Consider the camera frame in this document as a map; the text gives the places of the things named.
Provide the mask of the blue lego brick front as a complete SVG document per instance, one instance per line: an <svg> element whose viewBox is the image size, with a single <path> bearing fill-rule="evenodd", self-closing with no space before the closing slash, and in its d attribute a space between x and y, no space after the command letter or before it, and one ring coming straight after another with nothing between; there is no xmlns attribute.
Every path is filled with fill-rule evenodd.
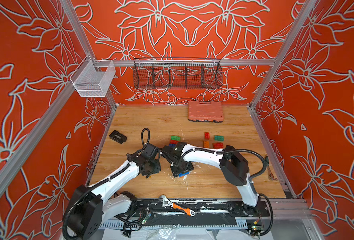
<svg viewBox="0 0 354 240"><path fill-rule="evenodd" d="M184 176L189 175L189 174L190 174L190 172L179 173L179 174L178 174L178 177L181 178L181 177L184 177Z"/></svg>

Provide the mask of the dark green lego brick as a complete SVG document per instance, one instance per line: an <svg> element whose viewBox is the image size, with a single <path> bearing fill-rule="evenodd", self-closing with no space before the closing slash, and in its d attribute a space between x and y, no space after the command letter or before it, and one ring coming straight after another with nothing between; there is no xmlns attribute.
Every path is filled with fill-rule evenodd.
<svg viewBox="0 0 354 240"><path fill-rule="evenodd" d="M179 137L179 136L171 136L171 140L179 142L181 140L181 137Z"/></svg>
<svg viewBox="0 0 354 240"><path fill-rule="evenodd" d="M220 135L214 135L214 140L218 142L223 142L225 140L225 137Z"/></svg>

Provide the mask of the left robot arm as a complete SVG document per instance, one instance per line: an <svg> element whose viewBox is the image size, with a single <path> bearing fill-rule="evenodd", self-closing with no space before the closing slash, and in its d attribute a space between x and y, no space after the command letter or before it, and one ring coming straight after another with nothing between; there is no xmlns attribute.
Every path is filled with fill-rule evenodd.
<svg viewBox="0 0 354 240"><path fill-rule="evenodd" d="M66 240L87 240L103 220L127 212L134 198L121 194L117 200L110 198L127 182L138 175L149 178L161 170L159 148L150 144L150 130L141 132L142 148L127 154L127 160L105 179L86 187L75 189L63 214L62 235Z"/></svg>

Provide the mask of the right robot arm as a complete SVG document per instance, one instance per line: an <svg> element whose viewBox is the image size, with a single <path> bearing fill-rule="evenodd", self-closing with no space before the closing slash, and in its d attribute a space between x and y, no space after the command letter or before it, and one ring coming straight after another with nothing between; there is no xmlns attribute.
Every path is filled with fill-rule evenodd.
<svg viewBox="0 0 354 240"><path fill-rule="evenodd" d="M250 173L249 162L242 155L251 154L262 162L262 169L255 174ZM171 165L171 171L174 177L191 172L193 162L213 166L222 171L224 178L228 183L237 187L242 203L240 207L235 207L231 212L240 211L244 217L258 217L263 214L261 198L265 198L266 210L270 216L268 227L264 230L263 224L254 222L254 226L248 227L248 233L252 236L264 236L270 232L273 225L272 205L268 197L264 194L258 194L253 179L262 175L269 161L259 153L248 149L236 149L227 145L224 149L207 149L192 146L187 143L178 143L174 147L164 146L161 150L161 157L165 158Z"/></svg>

